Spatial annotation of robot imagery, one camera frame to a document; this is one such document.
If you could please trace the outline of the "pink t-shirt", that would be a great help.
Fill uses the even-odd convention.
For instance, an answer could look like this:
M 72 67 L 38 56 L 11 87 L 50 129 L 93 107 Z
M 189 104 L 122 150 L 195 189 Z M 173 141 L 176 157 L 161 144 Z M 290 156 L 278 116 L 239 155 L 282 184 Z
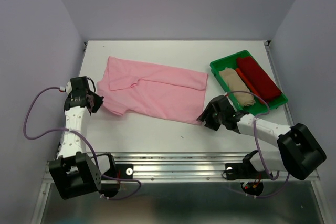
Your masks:
M 189 69 L 109 57 L 97 92 L 115 115 L 128 111 L 198 125 L 208 75 Z

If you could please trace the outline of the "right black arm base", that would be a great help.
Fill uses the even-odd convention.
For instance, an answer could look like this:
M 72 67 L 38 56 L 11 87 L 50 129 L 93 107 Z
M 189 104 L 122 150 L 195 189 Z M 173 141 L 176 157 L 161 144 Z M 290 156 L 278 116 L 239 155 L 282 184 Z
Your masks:
M 257 153 L 257 150 L 248 153 L 240 163 L 225 164 L 222 177 L 228 181 L 244 180 L 244 182 L 240 183 L 240 187 L 245 195 L 254 198 L 265 198 L 265 196 L 261 195 L 264 190 L 262 180 L 267 179 L 268 176 L 265 171 L 257 171 L 250 161 Z

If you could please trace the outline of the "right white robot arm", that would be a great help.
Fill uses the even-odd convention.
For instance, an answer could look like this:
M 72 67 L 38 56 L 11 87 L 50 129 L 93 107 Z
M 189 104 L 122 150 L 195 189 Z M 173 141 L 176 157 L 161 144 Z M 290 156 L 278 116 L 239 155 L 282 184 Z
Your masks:
M 235 110 L 224 95 L 213 98 L 197 120 L 214 131 L 223 125 L 227 130 L 252 136 L 255 142 L 264 141 L 276 148 L 276 151 L 262 152 L 258 147 L 241 162 L 225 164 L 223 177 L 227 180 L 256 176 L 276 179 L 273 172 L 288 172 L 292 177 L 304 180 L 327 159 L 325 151 L 305 125 L 280 125 L 258 119 L 247 111 Z

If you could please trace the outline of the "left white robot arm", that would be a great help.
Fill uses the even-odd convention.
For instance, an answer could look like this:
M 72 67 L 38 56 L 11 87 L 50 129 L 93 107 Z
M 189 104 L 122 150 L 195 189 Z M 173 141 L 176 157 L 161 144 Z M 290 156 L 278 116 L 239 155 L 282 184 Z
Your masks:
M 103 97 L 90 90 L 92 79 L 86 76 L 70 79 L 66 86 L 65 129 L 57 158 L 49 163 L 49 172 L 62 199 L 70 199 L 101 189 L 101 176 L 113 178 L 117 166 L 104 161 L 97 167 L 98 159 L 90 158 L 86 147 L 87 127 L 90 117 L 103 104 Z

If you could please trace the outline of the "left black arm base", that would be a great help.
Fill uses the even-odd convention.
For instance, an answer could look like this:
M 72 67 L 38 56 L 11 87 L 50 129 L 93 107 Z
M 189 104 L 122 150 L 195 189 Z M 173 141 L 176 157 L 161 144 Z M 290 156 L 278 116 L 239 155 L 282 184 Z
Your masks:
M 133 182 L 134 165 L 131 163 L 116 163 L 110 152 L 97 154 L 99 169 L 102 173 L 102 181 L 112 181 L 112 184 L 103 183 L 98 191 L 100 198 L 105 200 L 124 200 L 135 194 L 135 192 L 122 194 L 121 182 Z

